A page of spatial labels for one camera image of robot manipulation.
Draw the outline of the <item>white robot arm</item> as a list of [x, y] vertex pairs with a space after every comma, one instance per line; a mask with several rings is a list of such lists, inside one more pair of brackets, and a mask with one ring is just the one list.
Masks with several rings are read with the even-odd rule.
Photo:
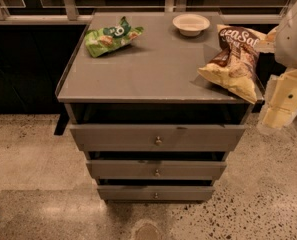
[[273, 53], [275, 61], [286, 67], [280, 76], [270, 77], [259, 114], [258, 129], [272, 134], [289, 126], [297, 116], [297, 2], [255, 50]]

